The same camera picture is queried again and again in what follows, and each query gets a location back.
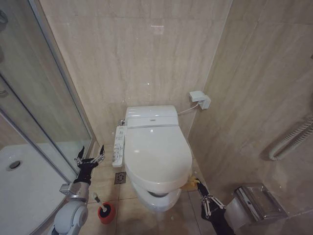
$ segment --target shower drain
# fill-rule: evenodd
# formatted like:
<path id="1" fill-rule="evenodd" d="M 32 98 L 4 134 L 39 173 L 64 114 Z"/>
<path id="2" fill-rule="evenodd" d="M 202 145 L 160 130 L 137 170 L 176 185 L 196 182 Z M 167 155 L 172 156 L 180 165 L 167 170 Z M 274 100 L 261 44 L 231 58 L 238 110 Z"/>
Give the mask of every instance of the shower drain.
<path id="1" fill-rule="evenodd" d="M 115 174 L 115 181 L 114 184 L 124 184 L 126 183 L 126 172 L 119 172 Z"/>
<path id="2" fill-rule="evenodd" d="M 18 168 L 21 164 L 22 164 L 21 161 L 12 162 L 12 163 L 7 167 L 7 170 L 8 170 L 8 171 L 15 170 L 15 169 Z"/>

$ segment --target toilet base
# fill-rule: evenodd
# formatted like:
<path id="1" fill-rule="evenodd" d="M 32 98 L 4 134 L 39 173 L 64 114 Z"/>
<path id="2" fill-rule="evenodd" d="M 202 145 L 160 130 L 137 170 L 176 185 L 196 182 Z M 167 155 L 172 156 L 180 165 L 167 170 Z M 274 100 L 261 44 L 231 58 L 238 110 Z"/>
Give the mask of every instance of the toilet base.
<path id="1" fill-rule="evenodd" d="M 136 192 L 136 195 L 139 201 L 148 209 L 155 212 L 165 212 L 172 208 L 175 203 L 178 201 L 181 189 L 176 189 L 172 192 L 169 192 L 163 197 L 152 196 L 147 190 L 138 186 L 136 183 L 132 182 L 132 186 Z"/>

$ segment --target bathroom floor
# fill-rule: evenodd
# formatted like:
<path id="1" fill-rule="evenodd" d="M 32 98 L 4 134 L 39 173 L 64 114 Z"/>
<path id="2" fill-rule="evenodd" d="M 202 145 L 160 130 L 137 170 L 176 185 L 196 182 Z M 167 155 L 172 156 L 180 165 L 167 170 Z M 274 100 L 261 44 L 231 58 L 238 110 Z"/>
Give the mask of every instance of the bathroom floor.
<path id="1" fill-rule="evenodd" d="M 113 168 L 113 146 L 106 146 L 105 160 L 93 170 L 89 188 L 88 219 L 80 235 L 215 235 L 210 222 L 201 219 L 201 198 L 198 191 L 183 191 L 178 202 L 166 212 L 146 209 L 137 199 L 129 178 L 125 184 L 115 185 L 115 173 L 125 171 Z M 203 181 L 196 159 L 193 173 Z M 91 194 L 96 192 L 102 201 L 110 201 L 116 208 L 114 221 L 103 225 L 98 219 L 98 205 Z"/>

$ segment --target white toilet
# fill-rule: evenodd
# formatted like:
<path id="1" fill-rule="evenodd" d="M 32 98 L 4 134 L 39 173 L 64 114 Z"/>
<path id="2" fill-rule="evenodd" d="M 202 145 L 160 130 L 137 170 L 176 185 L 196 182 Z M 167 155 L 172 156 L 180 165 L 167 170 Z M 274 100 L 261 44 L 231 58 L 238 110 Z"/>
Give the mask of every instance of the white toilet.
<path id="1" fill-rule="evenodd" d="M 128 107 L 125 126 L 125 169 L 139 200 L 154 211 L 170 209 L 192 165 L 175 107 Z"/>

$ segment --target toilet lid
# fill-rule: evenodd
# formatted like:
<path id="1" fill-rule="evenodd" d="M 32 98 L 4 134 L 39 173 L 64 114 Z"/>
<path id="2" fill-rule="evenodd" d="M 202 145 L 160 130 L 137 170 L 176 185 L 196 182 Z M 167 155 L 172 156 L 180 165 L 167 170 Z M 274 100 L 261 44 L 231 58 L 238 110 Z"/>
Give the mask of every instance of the toilet lid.
<path id="1" fill-rule="evenodd" d="M 124 157 L 130 179 L 155 193 L 183 186 L 192 164 L 190 148 L 179 126 L 128 129 Z"/>

